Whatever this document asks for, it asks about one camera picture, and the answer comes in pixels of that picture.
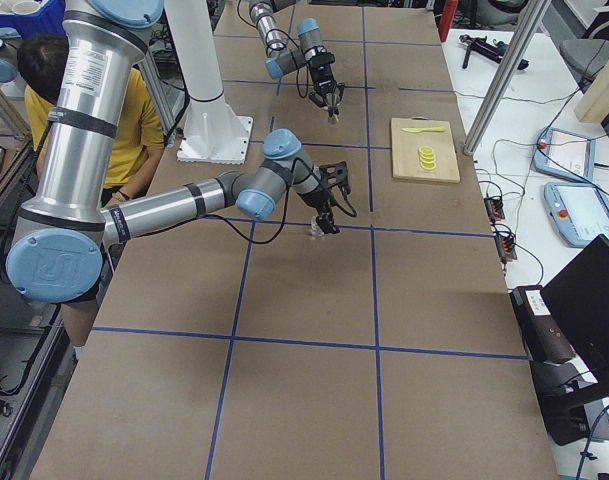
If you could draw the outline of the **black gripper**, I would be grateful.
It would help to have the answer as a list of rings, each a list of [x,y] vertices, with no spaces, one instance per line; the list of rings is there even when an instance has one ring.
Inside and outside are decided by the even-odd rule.
[[[322,52],[313,55],[307,61],[308,72],[313,82],[313,90],[308,93],[308,98],[320,109],[327,108],[328,95],[332,95],[332,112],[339,113],[345,84],[337,83],[333,76],[331,65],[335,57],[330,52]]]
[[[305,204],[317,210],[315,217],[316,225],[325,234],[338,234],[332,208],[338,207],[345,215],[350,212],[346,210],[335,198],[332,189],[336,187],[342,195],[347,206],[350,206],[348,196],[350,195],[350,181],[348,165],[345,161],[322,166],[307,165],[302,159],[297,159],[300,164],[300,172],[306,171],[301,181],[296,183],[297,187],[303,186],[306,181],[312,181],[312,186],[304,193],[298,193]]]

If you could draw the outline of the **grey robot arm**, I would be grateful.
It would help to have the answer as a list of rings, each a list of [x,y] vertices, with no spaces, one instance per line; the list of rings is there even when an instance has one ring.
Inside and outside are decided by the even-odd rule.
[[[330,123],[336,123],[345,84],[334,77],[335,56],[324,46],[317,21],[314,18],[302,20],[297,26],[298,39],[291,40],[274,18],[275,13],[295,4],[296,1],[249,1],[250,22],[266,51],[266,70],[272,79],[281,79],[305,68],[313,88],[307,97],[327,113]]]
[[[143,61],[146,34],[160,19],[172,32],[189,99],[183,161],[245,160],[253,121],[224,97],[212,25],[203,1],[70,1],[63,26],[69,55],[50,112],[46,163],[36,195],[20,208],[6,273],[23,296],[47,303],[80,297],[98,280],[112,245],[214,217],[230,206],[267,220],[296,193],[327,234],[333,213],[354,214],[345,163],[317,166],[287,129],[271,132],[264,160],[177,190],[102,207],[100,197],[132,67]]]

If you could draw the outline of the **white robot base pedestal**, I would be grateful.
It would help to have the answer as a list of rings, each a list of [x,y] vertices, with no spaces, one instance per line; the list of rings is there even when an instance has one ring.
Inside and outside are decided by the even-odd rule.
[[[253,119],[226,101],[207,3],[168,0],[164,10],[189,97],[178,159],[242,164]]]

